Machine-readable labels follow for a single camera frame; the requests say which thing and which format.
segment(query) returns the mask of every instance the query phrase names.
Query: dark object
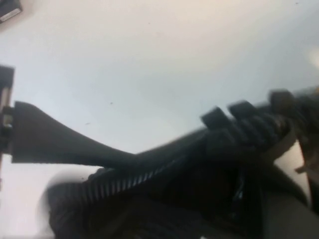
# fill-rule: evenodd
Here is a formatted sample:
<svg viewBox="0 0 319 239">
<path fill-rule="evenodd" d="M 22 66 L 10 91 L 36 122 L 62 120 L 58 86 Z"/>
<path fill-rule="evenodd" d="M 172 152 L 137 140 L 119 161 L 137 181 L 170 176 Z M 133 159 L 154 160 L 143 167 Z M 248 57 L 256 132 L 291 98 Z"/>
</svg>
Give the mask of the dark object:
<svg viewBox="0 0 319 239">
<path fill-rule="evenodd" d="M 319 160 L 307 156 L 313 151 L 307 142 L 317 142 L 309 132 L 319 132 L 316 97 L 281 92 L 270 106 L 241 102 L 229 107 L 235 119 L 216 108 L 202 118 L 207 127 L 131 154 L 86 138 L 33 105 L 9 107 L 12 79 L 13 69 L 0 67 L 1 153 L 13 163 L 105 167 L 85 182 L 47 190 L 56 238 L 275 239 L 292 226 L 292 236 L 318 238 L 318 211 L 311 209 L 318 188 L 309 175 L 310 192 L 306 175 Z M 304 155 L 298 154 L 302 138 Z M 292 149 L 297 164 L 291 166 L 285 155 Z M 292 212 L 276 214 L 271 206 L 279 203 Z"/>
<path fill-rule="evenodd" d="M 22 12 L 19 0 L 0 0 L 0 23 Z"/>
</svg>

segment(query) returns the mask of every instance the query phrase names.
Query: white wall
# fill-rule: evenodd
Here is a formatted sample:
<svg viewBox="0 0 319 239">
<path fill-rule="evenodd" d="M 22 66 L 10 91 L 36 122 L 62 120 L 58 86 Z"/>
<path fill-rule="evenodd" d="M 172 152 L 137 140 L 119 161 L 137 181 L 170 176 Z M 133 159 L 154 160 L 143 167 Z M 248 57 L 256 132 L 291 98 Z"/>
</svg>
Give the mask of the white wall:
<svg viewBox="0 0 319 239">
<path fill-rule="evenodd" d="M 215 105 L 318 84 L 317 0 L 22 0 L 0 25 L 13 100 L 138 152 Z M 48 180 L 75 166 L 4 162 L 0 235 L 33 235 Z"/>
</svg>

